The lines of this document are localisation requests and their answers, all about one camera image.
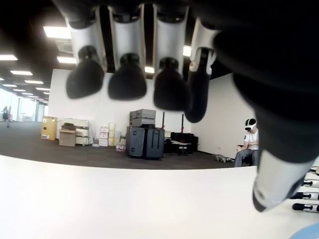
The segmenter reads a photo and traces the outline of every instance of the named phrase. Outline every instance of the stacked boxes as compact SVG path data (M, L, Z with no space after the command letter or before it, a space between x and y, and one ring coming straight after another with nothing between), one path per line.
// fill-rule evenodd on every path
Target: stacked boxes
M102 126L100 131L99 145L108 146L109 127Z
M115 146L114 145L114 138L115 138L115 123L109 123L109 146Z
M141 109L130 112L130 126L141 127L144 124L155 124L156 111Z

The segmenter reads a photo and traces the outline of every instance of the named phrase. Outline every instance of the black suitcase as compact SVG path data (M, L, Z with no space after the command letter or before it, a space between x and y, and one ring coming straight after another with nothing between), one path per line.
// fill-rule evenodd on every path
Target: black suitcase
M126 153L128 156L142 157L144 149L145 128L128 127Z
M145 131L144 157L163 158L164 130L159 128L147 128Z

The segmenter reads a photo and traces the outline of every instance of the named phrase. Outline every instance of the white tabletop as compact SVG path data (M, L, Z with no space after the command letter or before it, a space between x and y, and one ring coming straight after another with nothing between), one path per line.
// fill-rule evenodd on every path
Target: white tabletop
M0 238L287 239L319 222L318 214L292 212L292 200L257 212L255 174L255 167L131 170L0 156Z

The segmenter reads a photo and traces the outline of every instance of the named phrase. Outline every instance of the cardboard box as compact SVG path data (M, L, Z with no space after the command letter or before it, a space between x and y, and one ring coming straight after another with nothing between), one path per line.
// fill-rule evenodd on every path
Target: cardboard box
M107 126L101 126L101 132L103 132L103 133L108 133L109 130L110 130L109 127L107 127Z
M109 140L107 138L100 138L99 142L108 143Z
M75 130L60 130L59 145L75 147Z
M42 128L41 128L41 139L55 140L57 121L58 121L57 117L43 116Z
M100 138L108 138L109 137L109 133L100 133Z
M115 130L115 123L109 123L109 130Z
M120 139L119 138L115 138L114 139L114 146L118 145L120 143Z
M109 145L108 139L100 138L99 139L99 146L107 147Z
M121 132L116 130L115 131L115 137L114 138L121 138Z
M109 146L115 146L113 138L109 138Z
M109 138L114 138L114 137L115 137L115 130L110 130Z
M170 131L165 131L164 137L165 138L170 138L170 133L171 133Z

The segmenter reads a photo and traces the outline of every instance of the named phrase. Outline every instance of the gray carpet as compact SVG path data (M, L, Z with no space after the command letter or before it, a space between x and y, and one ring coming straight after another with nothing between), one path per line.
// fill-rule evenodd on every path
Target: gray carpet
M128 158L115 147L59 146L58 140L40 139L41 123L12 122L7 128L0 122L0 154L41 162L68 165L131 169L207 169L229 168L232 163L214 160L213 155L195 152L188 156L165 154L162 160Z

